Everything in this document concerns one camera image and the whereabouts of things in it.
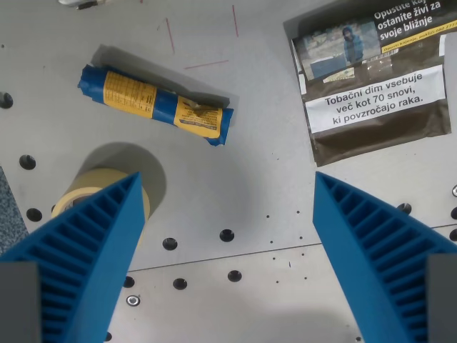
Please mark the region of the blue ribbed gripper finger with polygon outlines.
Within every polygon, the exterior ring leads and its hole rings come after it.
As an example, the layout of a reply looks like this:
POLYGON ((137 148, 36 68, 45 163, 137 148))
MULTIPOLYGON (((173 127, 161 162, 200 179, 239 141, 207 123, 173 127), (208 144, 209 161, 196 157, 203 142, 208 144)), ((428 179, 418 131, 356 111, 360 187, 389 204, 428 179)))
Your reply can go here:
POLYGON ((382 200, 316 172, 313 225, 365 342, 427 342, 426 261, 456 245, 382 200))
POLYGON ((146 223, 141 174, 96 192, 1 256, 33 262, 43 342, 104 342, 146 223))

